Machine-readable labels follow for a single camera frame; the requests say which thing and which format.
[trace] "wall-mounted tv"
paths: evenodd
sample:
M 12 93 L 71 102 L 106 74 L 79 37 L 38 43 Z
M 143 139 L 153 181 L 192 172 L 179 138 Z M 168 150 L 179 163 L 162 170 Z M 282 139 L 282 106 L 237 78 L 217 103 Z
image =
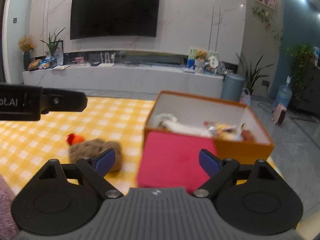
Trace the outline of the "wall-mounted tv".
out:
M 159 0 L 72 0 L 70 39 L 156 36 Z

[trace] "box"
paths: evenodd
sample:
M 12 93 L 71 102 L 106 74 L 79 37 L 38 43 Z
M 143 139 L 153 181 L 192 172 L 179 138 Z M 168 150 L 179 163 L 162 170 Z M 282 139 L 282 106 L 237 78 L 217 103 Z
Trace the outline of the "box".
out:
M 193 126 L 202 126 L 204 121 L 213 121 L 236 125 L 239 128 L 245 123 L 246 129 L 251 130 L 257 141 L 229 141 L 212 138 L 218 157 L 221 159 L 234 158 L 241 164 L 254 164 L 257 159 L 266 160 L 274 148 L 270 135 L 256 115 L 248 106 L 241 103 L 161 91 L 145 123 L 144 140 L 151 131 L 163 131 L 156 127 L 155 121 L 155 117 L 162 113 L 173 114 L 177 117 L 178 122 Z

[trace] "yellow checkered tablecloth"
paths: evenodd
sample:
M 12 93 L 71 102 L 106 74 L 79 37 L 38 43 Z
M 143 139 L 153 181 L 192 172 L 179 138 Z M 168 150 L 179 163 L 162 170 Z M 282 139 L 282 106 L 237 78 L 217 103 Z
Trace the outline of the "yellow checkered tablecloth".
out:
M 49 159 L 68 163 L 67 135 L 119 141 L 123 152 L 120 172 L 105 178 L 126 194 L 136 187 L 143 125 L 154 101 L 88 98 L 82 113 L 50 112 L 38 122 L 0 122 L 0 174 L 17 194 Z M 269 158 L 268 162 L 275 168 Z

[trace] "gray gripper base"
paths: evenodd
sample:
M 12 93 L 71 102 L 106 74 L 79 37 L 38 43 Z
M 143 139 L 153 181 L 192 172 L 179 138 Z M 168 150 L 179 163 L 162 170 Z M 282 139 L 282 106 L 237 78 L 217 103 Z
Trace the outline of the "gray gripper base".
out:
M 227 224 L 209 199 L 196 198 L 184 188 L 131 188 L 128 195 L 105 200 L 85 226 L 59 236 L 20 233 L 15 240 L 302 240 L 290 230 L 255 236 Z

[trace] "purple fluffy rug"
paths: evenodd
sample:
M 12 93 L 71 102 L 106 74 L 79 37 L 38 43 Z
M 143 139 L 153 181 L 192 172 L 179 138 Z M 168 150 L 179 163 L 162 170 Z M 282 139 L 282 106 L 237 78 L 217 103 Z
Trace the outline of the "purple fluffy rug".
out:
M 0 239 L 12 239 L 19 230 L 11 216 L 11 204 L 14 200 L 14 193 L 0 176 Z

